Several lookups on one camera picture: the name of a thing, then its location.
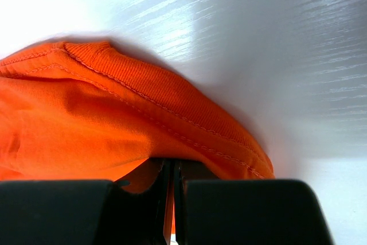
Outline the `orange t shirt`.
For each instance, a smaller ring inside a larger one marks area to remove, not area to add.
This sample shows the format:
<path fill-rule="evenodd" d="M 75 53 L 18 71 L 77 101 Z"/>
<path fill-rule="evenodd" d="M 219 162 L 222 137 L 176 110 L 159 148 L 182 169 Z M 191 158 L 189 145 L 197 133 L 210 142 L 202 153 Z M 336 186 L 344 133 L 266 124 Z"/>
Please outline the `orange t shirt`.
<path fill-rule="evenodd" d="M 117 180 L 148 158 L 226 180 L 274 177 L 256 139 L 183 77 L 107 42 L 55 42 L 1 61 L 1 180 Z"/>

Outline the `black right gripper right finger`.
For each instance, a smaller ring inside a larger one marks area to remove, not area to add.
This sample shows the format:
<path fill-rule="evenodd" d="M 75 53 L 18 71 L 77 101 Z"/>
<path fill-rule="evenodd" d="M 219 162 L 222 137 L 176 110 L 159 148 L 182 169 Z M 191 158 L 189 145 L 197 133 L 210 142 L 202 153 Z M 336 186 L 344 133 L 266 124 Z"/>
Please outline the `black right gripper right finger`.
<path fill-rule="evenodd" d="M 204 164 L 174 163 L 179 244 L 332 244 L 313 190 L 298 180 L 221 180 Z"/>

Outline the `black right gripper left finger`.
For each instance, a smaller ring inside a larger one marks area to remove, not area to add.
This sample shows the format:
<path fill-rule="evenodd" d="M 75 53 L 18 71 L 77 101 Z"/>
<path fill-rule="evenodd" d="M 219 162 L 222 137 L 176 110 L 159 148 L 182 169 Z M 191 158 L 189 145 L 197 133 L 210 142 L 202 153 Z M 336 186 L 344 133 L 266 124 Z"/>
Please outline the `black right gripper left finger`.
<path fill-rule="evenodd" d="M 2 244 L 168 244 L 171 162 L 116 180 L 1 182 Z"/>

